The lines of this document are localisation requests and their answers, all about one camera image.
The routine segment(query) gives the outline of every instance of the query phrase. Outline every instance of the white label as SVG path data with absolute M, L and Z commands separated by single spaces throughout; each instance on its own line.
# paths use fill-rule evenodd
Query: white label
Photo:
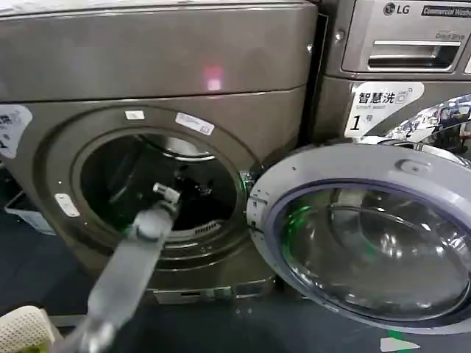
M 421 82 L 365 82 L 355 90 L 345 137 L 359 138 L 402 107 L 419 99 Z
M 146 116 L 142 110 L 126 110 L 127 120 L 144 120 Z
M 211 123 L 184 113 L 178 113 L 175 121 L 206 136 L 211 135 L 214 130 L 214 125 Z
M 62 208 L 62 211 L 64 211 L 66 215 L 68 215 L 69 217 L 80 216 L 79 210 L 75 207 L 69 195 L 67 195 L 66 193 L 56 193 L 54 195 L 54 198 L 56 199 L 60 208 Z
M 408 342 L 406 340 L 398 340 L 397 338 L 393 337 L 380 339 L 380 350 L 382 352 L 397 352 L 417 348 L 420 348 L 418 344 Z
M 31 120 L 31 112 L 22 105 L 0 105 L 0 154 L 16 157 L 21 136 Z

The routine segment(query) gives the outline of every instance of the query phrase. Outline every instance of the sticker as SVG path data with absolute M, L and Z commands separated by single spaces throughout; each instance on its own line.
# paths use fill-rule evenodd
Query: sticker
M 60 208 L 62 208 L 62 211 L 64 211 L 66 215 L 68 215 L 69 217 L 80 216 L 79 210 L 75 207 L 69 195 L 67 195 L 66 193 L 56 193 L 54 195 L 54 198 L 56 199 Z
M 31 112 L 22 105 L 0 105 L 0 154 L 16 157 L 21 136 L 31 120 Z
M 425 5 L 422 16 L 471 18 L 471 7 Z
M 355 89 L 345 127 L 346 138 L 359 138 L 424 93 L 421 82 L 365 82 Z
M 211 135 L 214 130 L 214 125 L 211 123 L 184 113 L 178 113 L 175 121 L 206 136 Z
M 127 120 L 144 120 L 145 118 L 142 110 L 126 110 Z

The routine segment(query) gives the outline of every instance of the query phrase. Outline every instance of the lg logo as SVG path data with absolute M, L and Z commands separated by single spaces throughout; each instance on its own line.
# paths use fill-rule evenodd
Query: lg logo
M 383 12 L 386 16 L 390 16 L 393 13 L 397 13 L 399 15 L 407 15 L 411 9 L 410 5 L 406 5 L 401 7 L 401 5 L 397 5 L 394 2 L 389 2 L 383 9 Z

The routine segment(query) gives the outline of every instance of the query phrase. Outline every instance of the metal panel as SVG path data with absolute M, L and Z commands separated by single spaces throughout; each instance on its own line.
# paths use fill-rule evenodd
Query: metal panel
M 304 2 L 4 18 L 0 100 L 299 87 L 308 77 L 316 11 Z
M 395 4 L 396 12 L 385 15 L 384 8 L 389 3 Z M 469 1 L 326 0 L 320 10 L 330 16 L 328 54 L 325 56 L 326 74 L 354 79 L 471 79 L 471 75 L 465 73 L 471 56 L 471 45 L 468 43 L 469 19 L 421 16 L 426 5 L 450 4 L 471 7 Z M 405 6 L 409 6 L 408 13 L 397 13 L 399 6 L 401 12 Z M 447 70 L 375 72 L 367 67 L 366 58 L 374 40 L 451 41 L 451 38 L 457 38 L 456 36 L 459 36 L 458 41 L 462 42 L 462 45 Z
M 362 83 L 364 81 L 324 78 L 315 115 L 314 140 L 343 137 L 355 88 Z M 367 135 L 382 136 L 427 107 L 471 93 L 471 87 L 467 81 L 430 81 L 423 84 L 425 92 L 421 98 L 390 115 Z

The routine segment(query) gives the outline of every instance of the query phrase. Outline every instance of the door glass window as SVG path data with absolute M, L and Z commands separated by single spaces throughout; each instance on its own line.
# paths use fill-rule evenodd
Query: door glass window
M 469 235 L 407 193 L 361 185 L 307 192 L 273 229 L 299 279 L 348 310 L 415 321 L 467 297 Z

